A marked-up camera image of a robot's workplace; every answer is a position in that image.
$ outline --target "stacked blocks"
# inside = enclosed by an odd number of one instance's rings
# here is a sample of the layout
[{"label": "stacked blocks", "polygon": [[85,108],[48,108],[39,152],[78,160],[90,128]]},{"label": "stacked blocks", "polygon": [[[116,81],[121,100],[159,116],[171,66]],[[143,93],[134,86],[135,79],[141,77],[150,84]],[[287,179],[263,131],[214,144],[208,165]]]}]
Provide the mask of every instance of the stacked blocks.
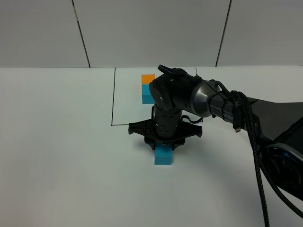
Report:
[{"label": "stacked blocks", "polygon": [[156,143],[155,165],[171,165],[172,154],[171,144],[162,145],[161,143]]},{"label": "stacked blocks", "polygon": [[142,75],[142,103],[154,104],[154,100],[151,96],[149,84],[156,78],[155,74]]}]

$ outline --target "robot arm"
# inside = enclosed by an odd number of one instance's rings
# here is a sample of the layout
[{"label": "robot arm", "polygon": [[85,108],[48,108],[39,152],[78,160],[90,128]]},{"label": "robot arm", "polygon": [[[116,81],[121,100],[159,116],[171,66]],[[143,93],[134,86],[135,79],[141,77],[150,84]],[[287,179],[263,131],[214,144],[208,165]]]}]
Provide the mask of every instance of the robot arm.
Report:
[{"label": "robot arm", "polygon": [[[129,134],[155,142],[183,145],[185,138],[202,136],[202,127],[182,121],[182,110],[202,118],[220,117],[233,124],[236,132],[248,130],[243,100],[222,83],[188,75],[182,69],[160,65],[163,75],[150,83],[155,101],[151,119],[129,123]],[[269,182],[303,200],[303,103],[272,103],[248,98],[256,129],[261,168]]]}]

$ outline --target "orange foam block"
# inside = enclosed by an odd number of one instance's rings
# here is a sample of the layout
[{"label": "orange foam block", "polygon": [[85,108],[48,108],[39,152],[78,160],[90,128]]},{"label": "orange foam block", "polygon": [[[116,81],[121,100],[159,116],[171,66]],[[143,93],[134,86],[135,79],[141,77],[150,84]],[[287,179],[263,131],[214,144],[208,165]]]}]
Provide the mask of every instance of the orange foam block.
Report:
[{"label": "orange foam block", "polygon": [[155,74],[143,74],[142,75],[142,84],[150,84],[156,78]]}]

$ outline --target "tabletop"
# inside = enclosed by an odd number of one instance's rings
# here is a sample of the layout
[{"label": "tabletop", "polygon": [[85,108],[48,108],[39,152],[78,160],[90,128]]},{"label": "tabletop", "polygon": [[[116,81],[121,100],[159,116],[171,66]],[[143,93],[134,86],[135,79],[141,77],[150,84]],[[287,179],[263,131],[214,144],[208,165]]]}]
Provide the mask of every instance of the tabletop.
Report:
[{"label": "tabletop", "polygon": [[[198,67],[272,102],[303,102],[303,67]],[[171,166],[127,124],[148,119],[141,75],[156,68],[0,69],[0,226],[263,226],[245,131],[206,118]],[[303,220],[263,178],[271,226]],[[303,210],[303,201],[284,192]]]}]

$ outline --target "black line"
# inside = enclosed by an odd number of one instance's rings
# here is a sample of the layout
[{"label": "black line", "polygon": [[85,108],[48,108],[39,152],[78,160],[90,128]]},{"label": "black line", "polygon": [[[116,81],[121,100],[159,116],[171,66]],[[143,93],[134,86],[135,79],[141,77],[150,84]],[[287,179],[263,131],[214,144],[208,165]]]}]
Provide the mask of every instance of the black line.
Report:
[{"label": "black line", "polygon": [[231,5],[232,5],[232,0],[230,0],[229,6],[228,6],[228,11],[227,11],[227,15],[226,15],[226,20],[225,20],[225,25],[224,25],[224,29],[223,29],[222,39],[221,39],[221,43],[220,43],[220,47],[219,47],[219,52],[218,52],[218,56],[217,56],[217,61],[216,61],[216,67],[218,66],[219,56],[220,56],[220,52],[221,52],[221,47],[222,47],[222,43],[223,43],[223,39],[224,39],[224,35],[225,35],[225,30],[226,30],[226,25],[227,25],[227,21],[228,21],[228,16],[229,16],[229,11],[231,9]]},{"label": "black line", "polygon": [[79,20],[78,20],[78,16],[77,16],[74,0],[71,0],[71,2],[72,2],[72,5],[74,7],[74,10],[75,10],[75,14],[76,14],[75,16],[76,16],[76,19],[77,19],[77,24],[78,24],[79,32],[80,32],[80,35],[81,35],[81,40],[82,40],[82,43],[83,43],[83,47],[84,47],[84,52],[85,52],[85,55],[86,55],[87,63],[89,64],[89,67],[90,67],[89,56],[87,54],[86,46],[85,46],[85,43],[84,43],[84,39],[83,39],[83,35],[82,35],[80,24],[79,24]]},{"label": "black line", "polygon": [[113,91],[113,108],[112,108],[112,126],[113,126],[113,116],[114,116],[114,100],[115,100],[115,83],[116,83],[116,68],[114,73],[114,91]]}]

